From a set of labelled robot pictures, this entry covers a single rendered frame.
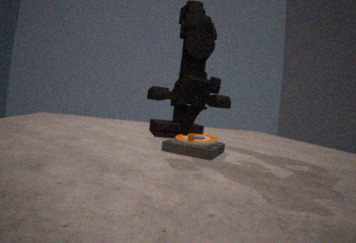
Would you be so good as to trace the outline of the orange round plate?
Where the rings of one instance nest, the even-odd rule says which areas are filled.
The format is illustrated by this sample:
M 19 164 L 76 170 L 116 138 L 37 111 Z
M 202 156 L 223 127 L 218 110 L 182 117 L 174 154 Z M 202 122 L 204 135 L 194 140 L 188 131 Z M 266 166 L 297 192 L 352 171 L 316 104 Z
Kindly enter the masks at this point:
M 204 139 L 194 139 L 194 135 L 203 136 Z M 175 136 L 175 140 L 178 143 L 191 145 L 191 146 L 208 146 L 218 142 L 217 138 L 214 136 L 204 135 L 204 134 L 195 134 L 189 133 L 188 136 L 183 136 L 183 134 Z

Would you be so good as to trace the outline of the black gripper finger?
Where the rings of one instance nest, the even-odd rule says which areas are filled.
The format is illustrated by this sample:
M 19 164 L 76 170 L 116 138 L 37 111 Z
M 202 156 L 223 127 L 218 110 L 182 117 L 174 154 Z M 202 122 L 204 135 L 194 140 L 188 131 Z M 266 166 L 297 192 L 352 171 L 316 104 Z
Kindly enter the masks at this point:
M 189 105 L 172 103 L 171 106 L 175 106 L 177 115 L 180 120 L 180 125 L 182 128 L 183 136 L 185 136 L 186 130 L 187 130 L 187 112 L 189 109 Z
M 189 106 L 188 112 L 187 112 L 187 130 L 186 130 L 186 136 L 188 136 L 189 131 L 197 118 L 198 114 L 202 111 L 207 109 L 207 107 L 202 107 L 202 106 Z

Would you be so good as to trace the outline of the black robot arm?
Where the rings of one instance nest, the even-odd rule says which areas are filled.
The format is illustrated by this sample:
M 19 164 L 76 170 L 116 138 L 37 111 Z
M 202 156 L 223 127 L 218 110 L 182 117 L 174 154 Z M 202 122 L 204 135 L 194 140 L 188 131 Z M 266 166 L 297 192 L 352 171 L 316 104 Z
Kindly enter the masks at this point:
M 216 28 L 210 16 L 205 16 L 203 3 L 187 1 L 180 10 L 180 38 L 183 41 L 181 66 L 196 66 L 206 69 L 206 60 L 215 49 Z M 221 80 L 212 76 L 207 79 L 206 72 L 201 76 L 185 73 L 180 90 L 187 94 L 208 98 L 210 93 L 218 94 Z

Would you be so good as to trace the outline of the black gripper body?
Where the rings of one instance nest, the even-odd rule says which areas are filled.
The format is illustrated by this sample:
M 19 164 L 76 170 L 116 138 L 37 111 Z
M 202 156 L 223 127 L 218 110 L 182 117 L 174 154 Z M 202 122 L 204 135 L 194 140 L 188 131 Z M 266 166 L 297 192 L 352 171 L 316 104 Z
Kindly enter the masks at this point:
M 192 69 L 192 70 L 190 70 Z M 198 106 L 198 107 L 205 107 L 206 104 L 209 105 L 209 107 L 218 107 L 218 108 L 231 108 L 231 99 L 229 96 L 224 96 L 224 95 L 217 95 L 217 94 L 212 94 L 208 98 L 205 98 L 200 95 L 193 95 L 195 97 L 192 97 L 191 94 L 187 94 L 186 91 L 180 90 L 180 85 L 182 78 L 184 77 L 185 74 L 194 74 L 201 76 L 201 73 L 205 72 L 205 69 L 202 67 L 196 67 L 196 66 L 180 66 L 180 74 L 179 74 L 179 85 L 177 92 L 172 92 L 169 91 L 169 88 L 165 87 L 158 87 L 158 86 L 152 86 L 151 88 L 148 89 L 148 94 L 147 94 L 147 99 L 151 100 L 165 100 L 165 99 L 170 99 L 173 101 L 173 104 L 185 104 L 186 101 L 191 102 L 191 106 Z M 187 95 L 187 96 L 182 96 L 182 95 Z

